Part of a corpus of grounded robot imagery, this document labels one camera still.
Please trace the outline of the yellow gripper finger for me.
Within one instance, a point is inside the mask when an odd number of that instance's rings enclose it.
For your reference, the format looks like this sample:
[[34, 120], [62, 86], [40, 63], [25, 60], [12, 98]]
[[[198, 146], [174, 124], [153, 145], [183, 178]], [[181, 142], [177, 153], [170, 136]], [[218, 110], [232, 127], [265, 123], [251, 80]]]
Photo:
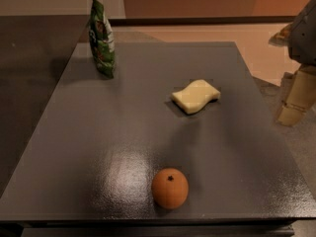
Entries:
[[302, 64], [281, 81], [280, 107], [276, 121], [284, 126], [298, 124], [316, 103], [316, 67]]

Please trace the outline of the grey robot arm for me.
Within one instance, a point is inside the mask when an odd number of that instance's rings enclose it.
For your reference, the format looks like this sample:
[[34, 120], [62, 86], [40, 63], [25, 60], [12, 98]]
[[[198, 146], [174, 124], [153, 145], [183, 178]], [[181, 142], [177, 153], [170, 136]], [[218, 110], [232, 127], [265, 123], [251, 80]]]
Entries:
[[316, 0], [310, 0], [269, 44], [286, 46], [289, 58], [300, 64], [293, 74], [282, 78], [286, 88], [276, 115], [279, 124], [294, 126], [316, 104]]

